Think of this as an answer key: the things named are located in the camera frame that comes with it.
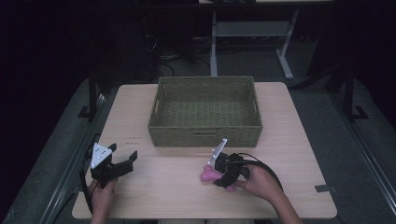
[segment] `hand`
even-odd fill
[[[111,204],[114,198],[115,187],[118,179],[109,181],[102,189],[98,180],[94,179],[90,184],[92,200],[92,219],[91,223],[106,223]]]
[[[276,183],[274,178],[260,166],[247,165],[250,171],[250,177],[247,181],[236,180],[235,185],[245,191],[263,198],[269,203],[273,203],[277,198],[284,195],[282,189]]]

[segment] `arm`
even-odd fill
[[[90,184],[90,192],[92,193],[92,219],[91,224],[106,223],[110,211],[111,203],[114,198],[114,189],[118,179],[109,181],[102,189],[97,180],[93,180]]]
[[[275,208],[282,223],[303,223],[291,205],[289,198],[268,172],[254,165],[247,165],[247,168],[250,171],[250,178],[247,181],[236,180],[235,185],[237,187],[268,201]]]

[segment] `wooden table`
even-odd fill
[[[255,83],[263,130],[254,148],[226,147],[223,152],[249,153],[278,175],[300,217],[331,218],[337,210],[325,185],[304,127],[283,83]],[[203,183],[203,171],[212,147],[154,147],[149,115],[157,85],[127,85],[119,89],[99,144],[117,143],[113,162],[125,161],[137,150],[134,171],[119,179],[110,212],[114,218],[271,218],[268,202],[244,190],[229,193]],[[87,173],[91,183],[91,172]],[[75,218],[90,218],[82,193],[73,209]]]

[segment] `wicker basket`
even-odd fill
[[[162,77],[148,122],[155,147],[255,147],[262,119],[252,77]]]

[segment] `pink object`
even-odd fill
[[[201,174],[201,180],[204,182],[215,181],[220,179],[222,176],[223,175],[216,172],[211,165],[206,165],[204,167],[204,172]],[[230,185],[225,190],[228,192],[234,192],[236,191],[236,186]]]

